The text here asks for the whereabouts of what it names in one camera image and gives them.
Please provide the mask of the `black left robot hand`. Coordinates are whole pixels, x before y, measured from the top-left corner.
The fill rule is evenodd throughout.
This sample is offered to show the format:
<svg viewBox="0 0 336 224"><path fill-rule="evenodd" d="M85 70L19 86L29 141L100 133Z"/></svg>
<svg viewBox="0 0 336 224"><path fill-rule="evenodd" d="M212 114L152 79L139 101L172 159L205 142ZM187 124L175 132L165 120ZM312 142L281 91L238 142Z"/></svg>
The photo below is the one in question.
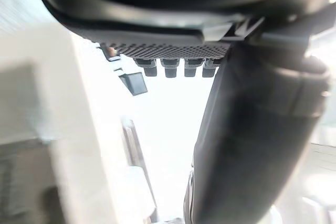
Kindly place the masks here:
<svg viewBox="0 0 336 224"><path fill-rule="evenodd" d="M331 0L42 0L73 33L147 76L214 78L184 198L186 223L257 223L322 118L330 68L309 54L335 24Z"/></svg>

